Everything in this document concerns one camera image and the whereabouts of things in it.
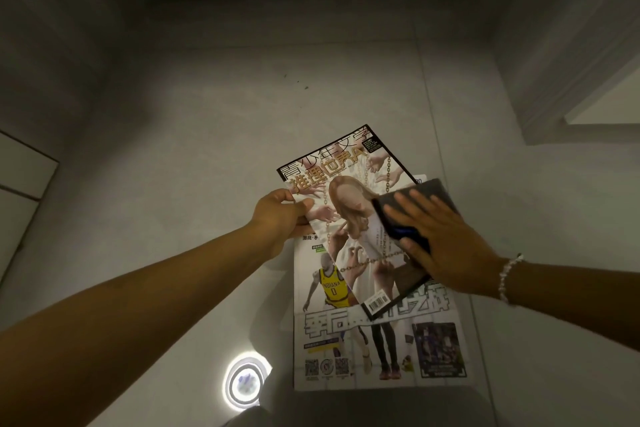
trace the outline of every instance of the barcode sticker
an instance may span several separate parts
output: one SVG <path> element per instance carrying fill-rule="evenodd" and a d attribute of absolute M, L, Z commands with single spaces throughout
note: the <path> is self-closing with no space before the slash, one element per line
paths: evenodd
<path fill-rule="evenodd" d="M 373 294 L 369 299 L 364 302 L 364 305 L 369 309 L 369 312 L 374 314 L 376 310 L 380 309 L 383 305 L 390 302 L 388 295 L 384 290 L 380 289 Z"/>

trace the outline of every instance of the long blonde hair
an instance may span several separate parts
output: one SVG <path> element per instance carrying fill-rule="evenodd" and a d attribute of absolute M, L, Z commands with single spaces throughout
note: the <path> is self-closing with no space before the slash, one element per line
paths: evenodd
<path fill-rule="evenodd" d="M 336 213 L 346 220 L 349 236 L 357 239 L 360 237 L 360 232 L 369 229 L 369 220 L 367 219 L 364 211 L 349 208 L 340 201 L 338 198 L 338 188 L 343 184 L 350 184 L 357 188 L 367 201 L 371 201 L 374 197 L 379 197 L 380 195 L 376 194 L 362 182 L 351 176 L 335 177 L 329 184 L 329 197 L 331 198 L 333 207 L 335 207 Z"/>

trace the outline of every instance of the white bracelet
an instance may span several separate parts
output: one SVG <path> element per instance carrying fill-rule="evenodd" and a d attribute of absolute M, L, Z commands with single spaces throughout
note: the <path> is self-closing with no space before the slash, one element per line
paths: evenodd
<path fill-rule="evenodd" d="M 507 276 L 511 271 L 511 267 L 523 260 L 524 257 L 522 256 L 522 253 L 518 253 L 518 256 L 508 261 L 502 269 L 502 272 L 500 272 L 500 286 L 498 287 L 498 292 L 500 293 L 500 300 L 505 304 L 509 304 L 509 300 L 507 298 L 507 287 L 504 285 L 504 282 L 507 280 Z"/>

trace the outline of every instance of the magazine cover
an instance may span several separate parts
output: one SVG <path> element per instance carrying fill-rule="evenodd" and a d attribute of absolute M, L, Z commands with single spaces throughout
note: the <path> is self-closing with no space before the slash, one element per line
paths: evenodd
<path fill-rule="evenodd" d="M 417 182 L 364 125 L 327 146 L 278 169 L 296 201 L 314 200 L 307 218 L 326 260 L 337 264 L 370 319 L 429 279 L 395 241 L 375 212 L 372 199 Z M 332 303 L 351 305 L 344 287 Z"/>
<path fill-rule="evenodd" d="M 381 318 L 359 305 L 362 275 L 340 272 L 317 235 L 294 244 L 294 388 L 298 391 L 472 384 L 449 291 L 424 284 Z"/>

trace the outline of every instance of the yellow jersey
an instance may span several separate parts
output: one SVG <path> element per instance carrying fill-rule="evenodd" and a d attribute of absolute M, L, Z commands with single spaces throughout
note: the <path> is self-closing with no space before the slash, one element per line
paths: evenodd
<path fill-rule="evenodd" d="M 347 286 L 347 281 L 343 277 L 338 276 L 338 267 L 333 267 L 332 274 L 327 277 L 324 275 L 324 270 L 320 269 L 320 284 L 324 289 L 324 295 L 326 298 L 324 302 L 334 307 L 349 307 L 349 295 L 351 291 Z"/>

